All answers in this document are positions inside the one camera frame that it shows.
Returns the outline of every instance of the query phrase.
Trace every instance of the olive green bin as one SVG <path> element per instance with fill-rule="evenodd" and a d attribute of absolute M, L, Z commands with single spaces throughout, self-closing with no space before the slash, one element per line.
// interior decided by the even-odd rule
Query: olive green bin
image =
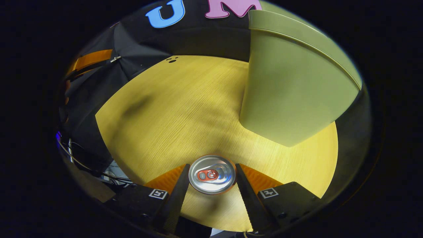
<path fill-rule="evenodd" d="M 251 46 L 240 122 L 287 147 L 335 121 L 362 79 L 329 37 L 290 17 L 249 11 Z"/>

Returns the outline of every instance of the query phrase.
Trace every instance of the wooden table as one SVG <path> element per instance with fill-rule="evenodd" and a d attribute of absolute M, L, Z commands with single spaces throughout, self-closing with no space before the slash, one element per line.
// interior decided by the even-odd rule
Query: wooden table
<path fill-rule="evenodd" d="M 321 197 L 336 166 L 335 123 L 291 148 L 243 128 L 239 112 L 247 73 L 248 63 L 226 58 L 163 60 L 98 111 L 103 140 L 126 175 L 141 185 L 202 155 L 219 154 L 282 183 L 296 181 Z M 252 230 L 237 185 L 216 196 L 189 186 L 181 215 L 221 230 Z"/>

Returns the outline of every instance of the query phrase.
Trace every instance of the red pull tab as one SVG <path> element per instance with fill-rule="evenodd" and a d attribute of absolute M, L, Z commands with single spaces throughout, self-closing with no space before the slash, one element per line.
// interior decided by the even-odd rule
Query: red pull tab
<path fill-rule="evenodd" d="M 217 179 L 217 177 L 219 177 L 219 173 L 214 169 L 200 170 L 197 173 L 197 178 L 200 181 L 211 181 Z"/>

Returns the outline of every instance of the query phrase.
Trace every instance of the can rim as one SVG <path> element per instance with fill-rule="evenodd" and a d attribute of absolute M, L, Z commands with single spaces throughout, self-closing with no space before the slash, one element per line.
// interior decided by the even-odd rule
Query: can rim
<path fill-rule="evenodd" d="M 206 160 L 206 159 L 210 159 L 210 158 L 222 160 L 223 162 L 225 162 L 226 164 L 228 164 L 230 166 L 231 172 L 233 173 L 233 176 L 231 177 L 231 180 L 228 182 L 228 184 L 225 187 L 223 187 L 219 190 L 216 190 L 216 191 L 205 191 L 202 188 L 198 187 L 198 185 L 196 185 L 195 182 L 194 182 L 194 173 L 195 173 L 196 169 L 193 169 L 193 165 L 201 162 L 202 160 Z M 229 190 L 235 184 L 236 170 L 235 170 L 235 167 L 233 166 L 232 161 L 230 161 L 230 160 L 228 160 L 228 159 L 226 159 L 226 158 L 224 158 L 220 155 L 204 155 L 204 156 L 201 156 L 200 158 L 198 158 L 197 160 L 195 160 L 192 163 L 192 165 L 190 166 L 190 170 L 188 172 L 188 178 L 190 180 L 191 186 L 193 188 L 195 188 L 197 191 L 199 191 L 203 194 L 207 194 L 207 195 L 215 195 L 215 194 L 220 194 L 220 193 L 223 193 L 223 192 Z"/>

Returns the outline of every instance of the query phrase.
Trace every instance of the screw hole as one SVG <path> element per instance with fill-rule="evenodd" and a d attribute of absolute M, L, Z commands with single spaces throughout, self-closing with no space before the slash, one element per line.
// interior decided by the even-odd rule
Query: screw hole
<path fill-rule="evenodd" d="M 283 219 L 283 218 L 285 218 L 285 217 L 286 217 L 286 213 L 282 212 L 282 213 L 281 213 L 281 214 L 279 214 L 277 217 L 278 217 L 279 219 Z"/>
<path fill-rule="evenodd" d="M 298 219 L 299 219 L 299 217 L 296 217 L 296 218 L 291 219 L 289 222 L 294 223 L 294 222 L 296 222 Z"/>

